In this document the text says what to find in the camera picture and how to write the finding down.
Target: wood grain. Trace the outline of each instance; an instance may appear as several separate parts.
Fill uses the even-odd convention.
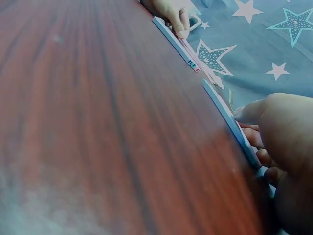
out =
[[[135,0],[0,3],[0,234],[261,235],[252,172]]]

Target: finger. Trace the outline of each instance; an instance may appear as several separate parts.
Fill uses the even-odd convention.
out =
[[[266,149],[261,148],[259,151],[256,152],[256,156],[260,160],[262,166],[271,168],[271,167],[278,167],[278,164],[270,157]]]
[[[179,38],[186,38],[188,36],[188,31],[185,31],[184,25],[180,20],[179,12],[172,10],[167,15],[167,18],[171,22],[172,28]]]
[[[243,129],[243,132],[248,139],[249,143],[256,147],[256,148],[264,148],[262,139],[260,136],[260,132],[252,129],[252,128],[245,128]]]
[[[240,125],[241,128],[251,128],[253,130],[260,131],[260,128],[257,125],[250,125],[250,126],[248,126],[248,125],[244,125],[242,123],[239,123],[239,125]]]
[[[277,167],[271,167],[264,172],[265,179],[274,187],[277,187],[280,180],[286,175],[285,171]]]
[[[264,111],[263,100],[254,101],[234,111],[235,119],[245,125],[258,125],[258,120]]]
[[[180,21],[182,22],[182,25],[184,26],[185,31],[189,32],[190,28],[189,14],[185,8],[179,11],[179,17]]]

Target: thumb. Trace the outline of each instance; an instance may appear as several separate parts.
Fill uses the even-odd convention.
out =
[[[265,100],[257,100],[234,111],[235,119],[245,125],[259,125],[259,117],[265,109]]]
[[[185,31],[184,25],[180,20],[179,11],[169,11],[167,18],[171,22],[173,30],[179,38],[186,38],[188,36],[188,31]]]

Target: gray bedsheet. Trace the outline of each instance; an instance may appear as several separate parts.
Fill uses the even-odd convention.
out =
[[[232,109],[275,92],[313,97],[312,0],[192,2],[202,22],[188,42]]]

